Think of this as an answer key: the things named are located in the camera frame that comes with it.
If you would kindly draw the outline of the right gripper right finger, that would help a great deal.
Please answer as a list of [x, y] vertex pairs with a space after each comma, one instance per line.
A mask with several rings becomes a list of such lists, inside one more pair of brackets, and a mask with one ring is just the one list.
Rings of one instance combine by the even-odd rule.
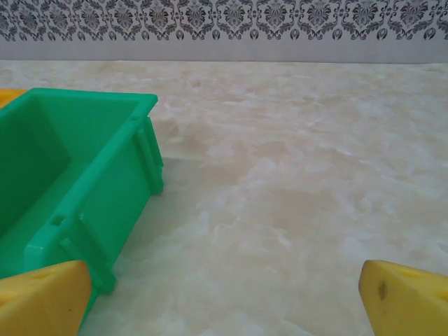
[[375, 335], [447, 335], [445, 275], [367, 260], [358, 290]]

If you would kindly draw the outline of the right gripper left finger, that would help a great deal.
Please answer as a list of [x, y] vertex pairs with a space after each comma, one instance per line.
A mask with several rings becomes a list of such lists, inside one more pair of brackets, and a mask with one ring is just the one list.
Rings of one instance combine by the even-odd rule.
[[92, 292], [88, 266], [62, 262], [1, 280], [2, 335], [77, 335]]

